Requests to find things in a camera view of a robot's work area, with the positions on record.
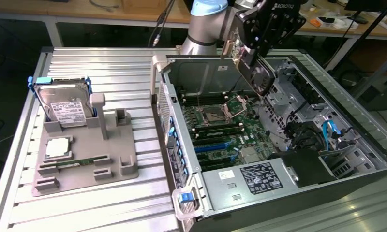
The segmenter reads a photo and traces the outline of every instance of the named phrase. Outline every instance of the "gray 3d printed holder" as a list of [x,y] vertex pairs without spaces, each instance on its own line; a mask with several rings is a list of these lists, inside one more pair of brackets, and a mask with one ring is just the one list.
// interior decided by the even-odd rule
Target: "gray 3d printed holder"
[[[102,114],[104,94],[90,95],[96,117],[86,126],[61,128],[45,122],[41,133],[32,193],[41,196],[136,178],[137,163],[130,115],[125,109]],[[68,151],[48,155],[48,142],[65,138]]]

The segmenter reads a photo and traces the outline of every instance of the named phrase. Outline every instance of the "motherboard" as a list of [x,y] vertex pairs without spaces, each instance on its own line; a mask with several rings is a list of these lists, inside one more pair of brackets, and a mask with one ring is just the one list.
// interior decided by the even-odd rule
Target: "motherboard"
[[247,96],[185,97],[182,102],[202,171],[259,162],[277,151]]

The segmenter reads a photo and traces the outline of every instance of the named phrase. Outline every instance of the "workbench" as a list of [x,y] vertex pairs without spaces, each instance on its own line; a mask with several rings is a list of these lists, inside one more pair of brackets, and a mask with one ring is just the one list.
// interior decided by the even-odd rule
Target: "workbench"
[[[121,0],[104,0],[102,4],[121,5]],[[340,5],[327,2],[327,0],[315,0],[315,5],[325,9],[337,9],[340,13],[345,12]],[[52,2],[48,0],[0,0],[0,18],[44,22],[52,45],[54,47],[62,47],[62,39],[57,29],[57,23],[106,24],[144,27],[154,27],[156,25],[157,15],[154,14],[126,14],[122,11],[122,7],[113,8],[112,10],[113,12],[108,12],[106,10],[94,7],[88,0],[69,0],[68,3]],[[307,16],[307,21],[315,16],[315,13],[309,11],[301,11],[301,14]],[[325,70],[335,67],[373,21],[371,16],[365,16],[364,18],[368,20],[368,23],[359,25],[357,29],[348,31],[345,35],[348,40],[341,46],[332,61],[328,63]],[[188,28],[189,19],[190,15],[184,1],[176,0],[164,27]],[[307,22],[295,34],[341,37],[344,32],[345,30],[337,30],[335,28],[316,28],[309,24],[309,22]],[[387,40],[387,30],[377,25],[367,38]]]
[[[138,177],[32,197],[44,112],[29,92],[0,180],[0,232],[177,231],[149,100],[152,55],[174,53],[172,48],[56,48],[41,53],[34,77],[88,76],[93,92],[105,94],[104,113],[116,108],[126,108],[130,113]],[[317,69],[297,50],[273,50],[269,55],[292,55],[308,70]],[[376,122],[364,122],[367,128],[373,124]],[[373,130],[372,136],[379,137],[379,134],[380,131]],[[387,177],[337,201],[237,231],[384,230]]]

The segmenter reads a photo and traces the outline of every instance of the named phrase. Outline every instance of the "hard drive label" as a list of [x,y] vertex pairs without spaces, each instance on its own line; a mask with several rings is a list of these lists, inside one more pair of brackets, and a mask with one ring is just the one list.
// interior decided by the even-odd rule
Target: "hard drive label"
[[253,195],[283,187],[269,163],[240,168],[240,172]]
[[58,123],[84,122],[81,102],[68,101],[50,103]]

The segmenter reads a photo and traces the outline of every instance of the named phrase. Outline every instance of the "warning label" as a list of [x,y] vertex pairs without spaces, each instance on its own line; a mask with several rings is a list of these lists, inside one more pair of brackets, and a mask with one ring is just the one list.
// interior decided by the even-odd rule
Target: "warning label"
[[253,195],[283,187],[269,163],[241,168],[240,172]]
[[53,112],[60,123],[84,122],[85,116],[81,107],[81,102],[57,102],[50,103]]

